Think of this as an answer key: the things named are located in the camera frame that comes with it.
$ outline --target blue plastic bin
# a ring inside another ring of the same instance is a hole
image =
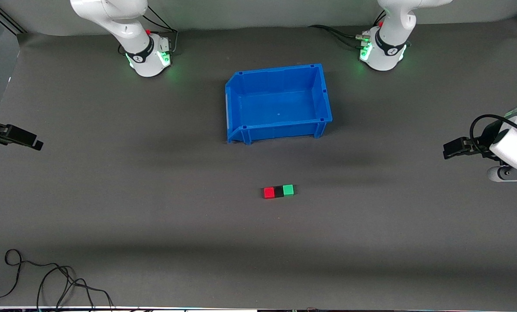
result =
[[[226,83],[227,141],[319,138],[332,111],[322,65],[237,72]]]

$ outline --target small block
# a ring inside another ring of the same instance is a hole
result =
[[[264,188],[264,198],[271,199],[274,198],[274,188]]]
[[[284,185],[282,188],[284,188],[284,196],[293,196],[295,194],[293,184]]]
[[[274,186],[274,195],[276,198],[284,197],[284,188],[282,186]]]

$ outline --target gray table surface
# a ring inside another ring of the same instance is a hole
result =
[[[23,37],[0,122],[45,146],[0,146],[0,294],[15,247],[119,306],[517,311],[517,184],[441,154],[517,106],[517,18],[411,41],[381,73],[319,29],[189,31],[142,78],[112,36]],[[234,72],[307,63],[325,70],[324,137],[225,142]],[[260,197],[288,183],[298,195]],[[45,271],[25,267],[0,306],[35,304]]]

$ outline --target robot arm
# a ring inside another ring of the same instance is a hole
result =
[[[452,0],[378,0],[387,16],[383,26],[374,26],[363,32],[363,36],[374,38],[361,54],[361,61],[377,71],[389,71],[403,59],[407,39],[417,25],[413,10],[433,8],[448,4]]]
[[[0,144],[19,144],[34,150],[41,150],[43,142],[37,140],[37,136],[11,124],[0,124]]]
[[[484,129],[482,136],[474,138],[474,126],[478,120],[494,118],[496,122]],[[470,138],[462,137],[444,145],[444,158],[460,155],[481,154],[500,163],[488,170],[488,178],[496,182],[517,182],[517,108],[504,117],[482,115],[470,127]]]
[[[145,14],[147,0],[70,0],[70,4],[80,17],[116,37],[139,75],[152,77],[170,65],[168,39],[148,34],[136,20]]]

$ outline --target cable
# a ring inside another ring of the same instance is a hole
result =
[[[9,255],[11,254],[11,252],[15,252],[17,255],[18,255],[18,258],[19,258],[19,261],[18,263],[11,263],[9,261]],[[112,306],[114,306],[114,304],[112,303],[112,299],[110,298],[108,292],[102,290],[102,289],[98,289],[98,288],[93,288],[93,287],[90,287],[90,286],[87,286],[87,282],[82,279],[82,278],[78,278],[78,279],[73,279],[72,278],[72,274],[70,274],[70,271],[68,271],[68,269],[72,270],[72,272],[74,271],[73,268],[69,265],[58,265],[57,263],[47,263],[47,264],[39,264],[39,263],[35,263],[35,262],[31,262],[29,260],[23,260],[22,259],[22,255],[21,253],[17,250],[17,249],[9,249],[6,253],[5,253],[5,263],[9,266],[18,266],[18,269],[16,271],[16,279],[15,279],[15,282],[14,282],[14,285],[12,286],[12,288],[9,290],[9,292],[7,292],[6,294],[4,294],[3,296],[0,296],[0,299],[1,298],[4,298],[6,296],[8,296],[9,294],[11,294],[14,289],[16,288],[16,286],[18,285],[18,280],[19,280],[19,273],[22,269],[22,264],[23,263],[29,263],[35,267],[47,267],[49,265],[53,265],[55,266],[54,268],[52,268],[50,271],[48,271],[45,276],[43,277],[43,279],[41,280],[41,284],[39,284],[39,289],[37,290],[37,300],[36,300],[36,304],[37,304],[37,310],[39,310],[39,297],[41,296],[41,292],[42,292],[42,289],[43,289],[43,284],[45,284],[45,279],[47,279],[47,277],[49,276],[49,274],[51,274],[52,272],[54,271],[60,271],[60,273],[62,273],[62,275],[64,275],[66,277],[66,284],[65,284],[65,287],[64,287],[64,290],[59,298],[59,300],[57,301],[57,304],[56,304],[56,307],[58,309],[58,307],[60,306],[60,304],[62,303],[62,300],[64,300],[64,298],[66,297],[66,295],[68,294],[68,292],[73,288],[73,287],[80,287],[80,288],[84,288],[86,290],[86,293],[87,293],[87,298],[89,299],[89,302],[91,304],[91,308],[94,308],[95,305],[93,303],[93,300],[91,298],[91,295],[90,295],[90,290],[94,291],[94,292],[102,292],[106,295],[107,297],[107,300],[108,300],[108,306],[110,307],[110,310],[112,310]]]
[[[156,14],[156,12],[150,6],[149,6],[149,10],[151,10],[151,12],[153,12],[156,15],[156,17],[168,27],[168,29],[170,29],[170,30],[172,30],[174,32],[178,32],[174,28],[171,28],[170,25],[167,22],[164,22],[164,20],[159,16],[159,14]]]
[[[382,20],[382,18],[385,18],[386,14],[385,14],[385,10],[383,10],[380,15],[378,15],[378,17],[376,18],[376,20],[374,21],[374,24],[372,24],[372,26],[377,26],[378,22],[380,20]]]
[[[320,29],[323,29],[323,30],[326,30],[327,32],[329,32],[330,34],[334,35],[334,37],[336,39],[338,39],[339,41],[341,41],[343,44],[345,44],[346,46],[348,47],[351,47],[351,48],[357,48],[357,49],[361,49],[362,47],[358,46],[358,45],[354,45],[354,44],[350,44],[348,43],[347,41],[344,41],[343,38],[341,38],[340,36],[344,37],[344,38],[355,38],[354,36],[351,36],[351,35],[348,35],[346,33],[342,33],[340,32],[339,30],[337,29],[334,29],[330,26],[324,26],[324,25],[310,25],[309,27],[312,27],[312,28],[320,28]]]
[[[162,28],[164,28],[164,29],[170,30],[171,32],[174,32],[174,33],[175,33],[175,32],[178,32],[177,30],[175,30],[175,29],[173,29],[173,28],[170,28],[169,26],[168,26],[168,27],[166,27],[166,26],[162,26],[161,24],[157,24],[157,23],[153,22],[153,20],[150,20],[147,16],[143,16],[143,18],[144,18],[144,19],[146,19],[146,20],[148,20],[149,22],[151,22],[151,23],[153,23],[153,24],[155,24],[155,25],[159,26],[159,27],[162,27]]]
[[[174,53],[176,51],[176,49],[178,48],[178,35],[180,33],[179,32],[176,32],[176,39],[174,39],[174,48],[172,49],[172,51],[170,53]]]
[[[124,49],[124,53],[122,53],[122,52],[120,51],[120,48],[124,49],[124,47],[122,47],[122,44],[121,44],[121,43],[120,43],[120,44],[118,44],[118,54],[119,54],[119,55],[125,55],[125,54],[126,54],[126,50]]]
[[[472,145],[474,146],[474,148],[476,148],[476,150],[478,152],[480,152],[481,154],[484,154],[484,152],[482,152],[482,150],[480,149],[480,147],[478,146],[478,142],[476,142],[476,140],[474,139],[474,127],[476,126],[476,124],[484,119],[484,118],[494,118],[494,119],[497,119],[497,120],[500,120],[504,123],[507,123],[509,124],[510,126],[512,126],[514,129],[517,130],[517,124],[508,120],[507,118],[505,117],[501,117],[499,115],[493,115],[493,114],[485,114],[485,115],[482,115],[482,116],[479,116],[478,118],[474,119],[474,121],[472,122],[472,124],[470,125],[470,140],[472,141]]]
[[[326,25],[310,25],[309,27],[312,27],[312,28],[320,28],[320,29],[325,29],[325,30],[328,30],[328,32],[332,32],[332,33],[336,33],[342,37],[346,37],[346,38],[352,38],[354,39],[355,36],[352,36],[350,34],[346,34],[346,33],[343,33],[343,32],[340,32],[339,30],[335,29],[335,28],[332,28],[330,26],[326,26]]]

